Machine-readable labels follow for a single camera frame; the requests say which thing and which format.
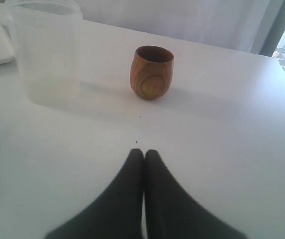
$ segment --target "white table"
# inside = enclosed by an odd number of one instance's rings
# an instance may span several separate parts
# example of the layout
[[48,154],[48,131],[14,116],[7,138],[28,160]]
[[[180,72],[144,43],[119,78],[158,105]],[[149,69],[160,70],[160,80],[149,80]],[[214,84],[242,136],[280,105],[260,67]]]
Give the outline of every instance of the white table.
[[[274,59],[83,21],[78,99],[28,101],[0,65],[0,239],[40,239],[89,205],[132,148],[159,150],[199,203],[252,239],[285,238],[285,73]],[[135,49],[175,54],[159,100],[129,85]]]

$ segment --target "clear plastic container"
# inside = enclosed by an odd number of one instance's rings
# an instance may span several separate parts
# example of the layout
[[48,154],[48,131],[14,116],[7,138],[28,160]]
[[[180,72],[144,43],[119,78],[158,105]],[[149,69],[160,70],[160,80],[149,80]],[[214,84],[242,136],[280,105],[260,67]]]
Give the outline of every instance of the clear plastic container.
[[37,104],[66,102],[79,92],[83,15],[70,0],[6,0],[18,70]]

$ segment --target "wooden cup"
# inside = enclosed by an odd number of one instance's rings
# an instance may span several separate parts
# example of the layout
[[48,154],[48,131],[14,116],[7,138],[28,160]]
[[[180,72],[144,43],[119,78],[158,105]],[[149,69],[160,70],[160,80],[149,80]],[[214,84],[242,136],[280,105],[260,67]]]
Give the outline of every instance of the wooden cup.
[[141,46],[133,58],[130,84],[143,99],[153,100],[163,96],[170,87],[174,55],[158,46]]

